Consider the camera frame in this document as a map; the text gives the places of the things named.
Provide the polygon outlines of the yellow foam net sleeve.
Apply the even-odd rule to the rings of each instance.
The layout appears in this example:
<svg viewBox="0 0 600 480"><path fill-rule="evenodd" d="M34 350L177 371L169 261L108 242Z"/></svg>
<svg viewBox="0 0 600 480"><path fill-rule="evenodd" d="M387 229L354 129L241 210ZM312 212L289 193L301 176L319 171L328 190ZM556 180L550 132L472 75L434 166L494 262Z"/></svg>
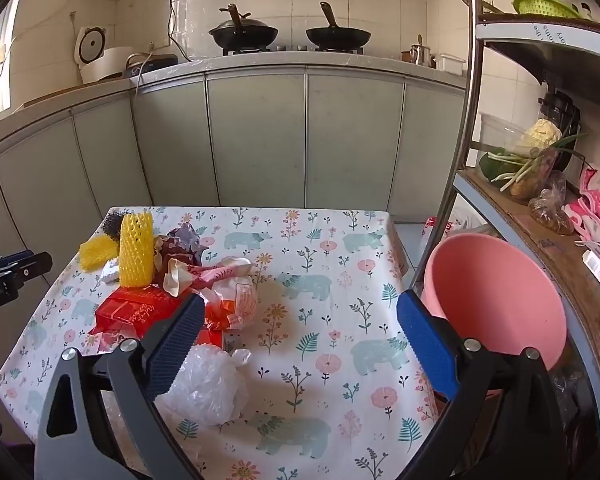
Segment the yellow foam net sleeve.
<svg viewBox="0 0 600 480"><path fill-rule="evenodd" d="M154 278L154 233L148 211L126 214L120 231L119 282L124 288L148 286Z"/></svg>

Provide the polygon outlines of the clear plastic bag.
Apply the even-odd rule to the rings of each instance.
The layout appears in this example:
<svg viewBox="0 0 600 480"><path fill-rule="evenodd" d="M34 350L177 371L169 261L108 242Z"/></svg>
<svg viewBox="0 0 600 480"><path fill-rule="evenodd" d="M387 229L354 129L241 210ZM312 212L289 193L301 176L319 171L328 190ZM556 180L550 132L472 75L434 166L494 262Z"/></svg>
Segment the clear plastic bag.
<svg viewBox="0 0 600 480"><path fill-rule="evenodd" d="M214 344L195 344L159 405L200 426L220 426L239 418L249 399L242 368L251 359L247 349L232 353Z"/></svg>

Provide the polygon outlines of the red plastic wrapper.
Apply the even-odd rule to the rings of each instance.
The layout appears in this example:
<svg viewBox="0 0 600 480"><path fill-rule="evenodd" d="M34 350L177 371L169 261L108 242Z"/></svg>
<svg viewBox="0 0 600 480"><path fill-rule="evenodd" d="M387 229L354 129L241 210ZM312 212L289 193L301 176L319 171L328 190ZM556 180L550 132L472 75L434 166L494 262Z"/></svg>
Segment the red plastic wrapper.
<svg viewBox="0 0 600 480"><path fill-rule="evenodd" d="M180 296L171 296L162 288L124 288L115 290L95 311L95 327L90 335L102 334L100 348L110 349L122 338L142 339L159 321L174 315L189 295L204 300L204 325L195 344L222 347L222 333L230 328L236 312L236 300L228 299L212 289L191 287Z"/></svg>

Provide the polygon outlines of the pink white snack bag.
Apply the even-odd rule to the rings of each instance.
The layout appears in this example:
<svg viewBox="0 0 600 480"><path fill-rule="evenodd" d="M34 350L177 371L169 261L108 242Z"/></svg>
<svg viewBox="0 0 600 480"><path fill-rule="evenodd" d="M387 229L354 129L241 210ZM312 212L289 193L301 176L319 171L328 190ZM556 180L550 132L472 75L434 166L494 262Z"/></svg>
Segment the pink white snack bag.
<svg viewBox="0 0 600 480"><path fill-rule="evenodd" d="M184 292L199 296L208 330L243 330L253 322L258 307L251 268L244 257L226 257L216 266L194 266L171 258L161 286L172 297Z"/></svg>

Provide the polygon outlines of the kitchen counter cabinets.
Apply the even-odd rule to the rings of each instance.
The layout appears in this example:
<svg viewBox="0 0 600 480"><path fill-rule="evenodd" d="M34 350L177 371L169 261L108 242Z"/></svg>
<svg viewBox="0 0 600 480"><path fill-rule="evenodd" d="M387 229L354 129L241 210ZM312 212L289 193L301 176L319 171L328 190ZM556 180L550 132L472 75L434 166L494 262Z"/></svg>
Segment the kitchen counter cabinets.
<svg viewBox="0 0 600 480"><path fill-rule="evenodd" d="M58 91L0 115L0 255L60 271L115 206L340 209L368 229L435 214L465 81L399 61L278 52Z"/></svg>

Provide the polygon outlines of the flat yellow foam net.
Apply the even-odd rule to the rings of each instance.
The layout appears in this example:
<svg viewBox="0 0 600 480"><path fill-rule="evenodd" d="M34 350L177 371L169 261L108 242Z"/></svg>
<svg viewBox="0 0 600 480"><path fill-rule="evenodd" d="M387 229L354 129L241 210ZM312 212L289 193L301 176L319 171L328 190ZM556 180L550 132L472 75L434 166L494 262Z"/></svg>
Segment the flat yellow foam net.
<svg viewBox="0 0 600 480"><path fill-rule="evenodd" d="M119 243L107 234L98 234L80 245L80 267L84 272L101 269L105 263L117 258Z"/></svg>

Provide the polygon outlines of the steel wool scrubber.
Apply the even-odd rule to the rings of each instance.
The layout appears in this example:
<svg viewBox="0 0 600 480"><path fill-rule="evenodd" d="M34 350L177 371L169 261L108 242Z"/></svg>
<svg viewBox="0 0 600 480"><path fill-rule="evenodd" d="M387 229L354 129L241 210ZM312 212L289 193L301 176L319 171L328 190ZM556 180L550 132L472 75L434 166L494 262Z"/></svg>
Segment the steel wool scrubber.
<svg viewBox="0 0 600 480"><path fill-rule="evenodd" d="M125 213L117 210L109 211L102 220L102 232L112 240L118 242L121 236L121 227Z"/></svg>

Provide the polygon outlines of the pink plastic bucket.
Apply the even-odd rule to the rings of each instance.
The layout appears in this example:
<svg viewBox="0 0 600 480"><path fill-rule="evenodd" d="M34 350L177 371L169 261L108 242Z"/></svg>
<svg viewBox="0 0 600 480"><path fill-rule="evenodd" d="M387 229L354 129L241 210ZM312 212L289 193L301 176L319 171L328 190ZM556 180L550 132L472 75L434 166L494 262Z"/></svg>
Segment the pink plastic bucket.
<svg viewBox="0 0 600 480"><path fill-rule="evenodd" d="M473 356L509 356L535 374L554 399L548 371L564 350L562 300L545 272L512 244L482 234L457 234L432 252L422 300L405 325L432 388L445 400L460 393Z"/></svg>

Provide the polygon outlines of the metal storage rack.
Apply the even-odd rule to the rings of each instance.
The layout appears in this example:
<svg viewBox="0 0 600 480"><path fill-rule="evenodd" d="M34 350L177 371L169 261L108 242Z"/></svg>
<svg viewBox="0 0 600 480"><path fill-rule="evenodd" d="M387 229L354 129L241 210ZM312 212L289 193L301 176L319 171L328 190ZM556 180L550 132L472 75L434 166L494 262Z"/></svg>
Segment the metal storage rack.
<svg viewBox="0 0 600 480"><path fill-rule="evenodd" d="M468 7L468 86L440 206L464 198L494 229L498 260L484 276L501 295L508 338L538 348L558 367L579 357L600 426L600 22L573 8L560 15ZM594 0L600 8L600 0ZM483 53L494 50L548 85L549 112L530 127L478 110Z"/></svg>

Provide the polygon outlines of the floral bear tablecloth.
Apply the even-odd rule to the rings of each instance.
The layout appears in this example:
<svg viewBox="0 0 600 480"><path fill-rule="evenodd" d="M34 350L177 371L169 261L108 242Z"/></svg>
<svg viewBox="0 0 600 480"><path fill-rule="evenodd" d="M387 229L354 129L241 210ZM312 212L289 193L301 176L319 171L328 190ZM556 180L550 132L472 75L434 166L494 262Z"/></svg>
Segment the floral bear tablecloth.
<svg viewBox="0 0 600 480"><path fill-rule="evenodd" d="M249 401L234 422L164 413L208 479L394 479L438 418L396 319L405 259L381 211L156 207L214 266L246 258L254 321L224 338L247 349Z"/></svg>

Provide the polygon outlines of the white rice cooker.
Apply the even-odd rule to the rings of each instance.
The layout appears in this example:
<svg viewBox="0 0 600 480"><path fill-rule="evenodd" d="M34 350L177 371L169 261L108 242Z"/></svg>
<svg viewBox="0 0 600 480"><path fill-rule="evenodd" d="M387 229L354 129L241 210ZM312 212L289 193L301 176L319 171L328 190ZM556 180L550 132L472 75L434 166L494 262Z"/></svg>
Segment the white rice cooker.
<svg viewBox="0 0 600 480"><path fill-rule="evenodd" d="M108 30L99 26L81 27L74 45L74 62L79 67L81 80L91 84L121 77L133 47L109 47Z"/></svg>

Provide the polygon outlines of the bag of brown food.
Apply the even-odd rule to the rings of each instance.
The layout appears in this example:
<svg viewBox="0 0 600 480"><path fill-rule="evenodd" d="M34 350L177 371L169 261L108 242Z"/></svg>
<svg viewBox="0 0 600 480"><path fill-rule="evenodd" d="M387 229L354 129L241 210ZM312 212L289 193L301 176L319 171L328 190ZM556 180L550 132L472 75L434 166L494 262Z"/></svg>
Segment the bag of brown food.
<svg viewBox="0 0 600 480"><path fill-rule="evenodd" d="M538 196L529 200L530 217L544 228L559 234L571 235L572 221L564 211L567 181L560 171L553 171Z"/></svg>

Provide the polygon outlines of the pink polka dot cloth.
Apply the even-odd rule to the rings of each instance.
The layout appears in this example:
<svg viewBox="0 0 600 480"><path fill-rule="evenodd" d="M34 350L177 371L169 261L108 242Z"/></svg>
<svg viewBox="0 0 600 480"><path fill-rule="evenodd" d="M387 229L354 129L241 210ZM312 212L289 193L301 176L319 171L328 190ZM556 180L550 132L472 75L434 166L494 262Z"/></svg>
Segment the pink polka dot cloth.
<svg viewBox="0 0 600 480"><path fill-rule="evenodd" d="M600 251L600 166L585 166L579 197L562 207L582 242Z"/></svg>

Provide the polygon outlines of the induction cooker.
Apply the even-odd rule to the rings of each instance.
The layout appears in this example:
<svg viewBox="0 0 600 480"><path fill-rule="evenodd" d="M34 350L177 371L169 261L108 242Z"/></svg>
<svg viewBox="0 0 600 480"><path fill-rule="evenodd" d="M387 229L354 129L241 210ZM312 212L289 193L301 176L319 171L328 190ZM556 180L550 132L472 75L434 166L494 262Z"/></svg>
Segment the induction cooker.
<svg viewBox="0 0 600 480"><path fill-rule="evenodd" d="M178 64L178 57L175 54L132 53L125 61L123 76L139 77L141 74L176 64Z"/></svg>

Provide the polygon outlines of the green onions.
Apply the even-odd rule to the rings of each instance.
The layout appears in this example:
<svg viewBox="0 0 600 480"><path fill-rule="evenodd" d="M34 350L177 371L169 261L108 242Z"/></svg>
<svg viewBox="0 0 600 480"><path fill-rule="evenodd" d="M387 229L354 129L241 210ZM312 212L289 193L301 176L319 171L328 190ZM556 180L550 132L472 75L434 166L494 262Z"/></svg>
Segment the green onions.
<svg viewBox="0 0 600 480"><path fill-rule="evenodd" d="M584 137L585 133L565 136L548 148L531 154L517 153L516 146L512 150L494 148L480 158L479 169L483 177L502 194L517 200L528 200L540 192L554 169L558 155L567 151L565 145L572 139ZM576 150L571 154L581 157Z"/></svg>

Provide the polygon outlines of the cauliflower head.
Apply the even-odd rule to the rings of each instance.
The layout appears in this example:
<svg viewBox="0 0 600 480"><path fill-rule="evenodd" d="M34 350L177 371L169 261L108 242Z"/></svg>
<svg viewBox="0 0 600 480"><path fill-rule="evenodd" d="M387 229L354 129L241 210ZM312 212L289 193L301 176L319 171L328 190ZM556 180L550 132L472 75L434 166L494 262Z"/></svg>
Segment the cauliflower head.
<svg viewBox="0 0 600 480"><path fill-rule="evenodd" d="M538 119L516 142L516 152L531 154L542 151L562 138L560 129L547 119Z"/></svg>

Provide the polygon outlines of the black wok with lid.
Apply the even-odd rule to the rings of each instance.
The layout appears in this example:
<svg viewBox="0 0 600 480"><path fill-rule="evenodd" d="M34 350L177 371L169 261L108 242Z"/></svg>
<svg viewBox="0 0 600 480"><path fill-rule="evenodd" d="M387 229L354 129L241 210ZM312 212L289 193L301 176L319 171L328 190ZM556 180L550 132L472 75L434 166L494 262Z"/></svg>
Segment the black wok with lid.
<svg viewBox="0 0 600 480"><path fill-rule="evenodd" d="M266 51L277 38L277 28L250 18L250 13L241 14L235 3L221 8L220 12L226 12L230 18L210 29L209 35L224 55Z"/></svg>

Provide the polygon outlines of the black blender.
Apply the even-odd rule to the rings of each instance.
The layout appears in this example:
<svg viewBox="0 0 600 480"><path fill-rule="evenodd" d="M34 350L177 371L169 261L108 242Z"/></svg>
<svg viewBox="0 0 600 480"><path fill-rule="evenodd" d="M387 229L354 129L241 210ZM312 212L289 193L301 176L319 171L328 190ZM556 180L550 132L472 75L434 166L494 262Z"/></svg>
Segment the black blender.
<svg viewBox="0 0 600 480"><path fill-rule="evenodd" d="M580 132L581 113L570 96L564 92L550 89L542 99L539 99L539 103L541 115L560 130L563 138L575 136ZM555 170L564 171L567 168L576 142L576 139L572 139L565 145L567 151L558 155L554 165Z"/></svg>

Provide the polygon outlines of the black frying pan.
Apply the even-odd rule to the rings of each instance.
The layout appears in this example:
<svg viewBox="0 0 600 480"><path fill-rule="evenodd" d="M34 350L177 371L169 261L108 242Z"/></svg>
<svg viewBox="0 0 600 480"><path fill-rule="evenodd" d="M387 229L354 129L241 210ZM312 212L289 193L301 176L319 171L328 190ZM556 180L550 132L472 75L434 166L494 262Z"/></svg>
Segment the black frying pan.
<svg viewBox="0 0 600 480"><path fill-rule="evenodd" d="M319 51L358 52L370 41L370 32L337 24L332 6L327 1L320 3L328 23L324 27L306 30L306 36Z"/></svg>

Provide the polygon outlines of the steel kettle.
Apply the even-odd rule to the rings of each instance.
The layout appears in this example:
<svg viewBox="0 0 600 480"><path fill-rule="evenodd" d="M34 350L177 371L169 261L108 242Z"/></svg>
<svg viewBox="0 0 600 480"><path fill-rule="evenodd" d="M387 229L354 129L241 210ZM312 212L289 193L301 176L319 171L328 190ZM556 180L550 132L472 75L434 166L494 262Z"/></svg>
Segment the steel kettle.
<svg viewBox="0 0 600 480"><path fill-rule="evenodd" d="M430 47L424 45L422 36L418 36L416 44L411 45L410 49L411 62L418 66L431 66L431 51Z"/></svg>

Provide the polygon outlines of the green plastic colander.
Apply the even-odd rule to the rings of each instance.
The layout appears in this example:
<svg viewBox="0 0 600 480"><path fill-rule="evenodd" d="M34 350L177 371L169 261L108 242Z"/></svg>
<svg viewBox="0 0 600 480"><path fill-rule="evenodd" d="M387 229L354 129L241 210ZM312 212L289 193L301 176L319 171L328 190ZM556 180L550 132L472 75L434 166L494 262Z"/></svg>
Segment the green plastic colander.
<svg viewBox="0 0 600 480"><path fill-rule="evenodd" d="M573 6L559 0L514 0L513 7L518 14L534 14L551 18L580 18Z"/></svg>

